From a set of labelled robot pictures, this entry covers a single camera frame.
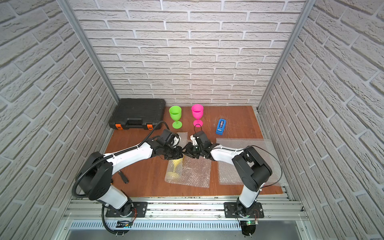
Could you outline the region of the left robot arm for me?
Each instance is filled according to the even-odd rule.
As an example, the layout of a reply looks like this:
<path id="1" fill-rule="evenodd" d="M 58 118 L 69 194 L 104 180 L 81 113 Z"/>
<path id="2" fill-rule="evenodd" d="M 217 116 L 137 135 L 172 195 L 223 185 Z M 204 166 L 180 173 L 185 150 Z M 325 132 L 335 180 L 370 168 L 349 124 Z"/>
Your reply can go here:
<path id="1" fill-rule="evenodd" d="M 163 156 L 165 160 L 183 157 L 181 146 L 161 145 L 155 140 L 134 146 L 119 152 L 93 153 L 80 170 L 72 188 L 76 198 L 87 197 L 115 210 L 125 211 L 129 208 L 129 198 L 112 185 L 112 176 L 121 169 L 136 162 Z"/>

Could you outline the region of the yellow plastic wine glass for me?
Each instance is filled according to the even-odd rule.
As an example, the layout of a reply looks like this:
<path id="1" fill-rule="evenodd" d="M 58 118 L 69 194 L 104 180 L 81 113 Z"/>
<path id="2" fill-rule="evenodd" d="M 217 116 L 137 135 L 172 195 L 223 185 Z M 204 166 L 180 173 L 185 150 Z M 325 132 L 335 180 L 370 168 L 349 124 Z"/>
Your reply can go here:
<path id="1" fill-rule="evenodd" d="M 173 163 L 173 171 L 168 172 L 169 178 L 171 179 L 177 179 L 180 177 L 180 174 L 177 173 L 178 166 L 183 162 L 183 159 L 177 159 L 177 160 L 172 160 Z"/>

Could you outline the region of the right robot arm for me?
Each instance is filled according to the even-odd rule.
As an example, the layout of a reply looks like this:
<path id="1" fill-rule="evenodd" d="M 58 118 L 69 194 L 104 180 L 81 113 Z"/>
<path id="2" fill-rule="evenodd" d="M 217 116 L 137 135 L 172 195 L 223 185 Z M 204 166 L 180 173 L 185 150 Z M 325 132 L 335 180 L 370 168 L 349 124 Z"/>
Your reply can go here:
<path id="1" fill-rule="evenodd" d="M 183 147 L 183 154 L 190 158 L 202 157 L 233 165 L 244 185 L 238 199 L 242 209 L 253 207 L 261 188 L 273 174 L 271 167 L 253 146 L 234 149 L 210 142 L 199 145 L 188 143 Z"/>

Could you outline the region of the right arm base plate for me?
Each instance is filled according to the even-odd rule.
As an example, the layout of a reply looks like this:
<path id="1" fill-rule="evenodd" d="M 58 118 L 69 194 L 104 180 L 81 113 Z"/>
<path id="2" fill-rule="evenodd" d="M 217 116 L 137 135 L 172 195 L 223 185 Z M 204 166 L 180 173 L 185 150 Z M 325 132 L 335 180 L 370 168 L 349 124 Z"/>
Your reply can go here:
<path id="1" fill-rule="evenodd" d="M 224 212 L 226 218 L 254 218 L 263 219 L 265 217 L 262 204 L 254 202 L 249 208 L 244 207 L 240 202 L 224 203 Z"/>

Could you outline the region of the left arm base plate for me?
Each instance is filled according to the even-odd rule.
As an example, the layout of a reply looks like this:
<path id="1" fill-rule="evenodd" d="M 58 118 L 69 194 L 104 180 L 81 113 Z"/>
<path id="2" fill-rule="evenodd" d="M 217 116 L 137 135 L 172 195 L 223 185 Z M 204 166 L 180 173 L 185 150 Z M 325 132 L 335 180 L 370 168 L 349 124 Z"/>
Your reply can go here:
<path id="1" fill-rule="evenodd" d="M 128 202 L 122 208 L 116 210 L 112 207 L 107 208 L 107 218 L 144 218 L 147 212 L 148 202 Z"/>

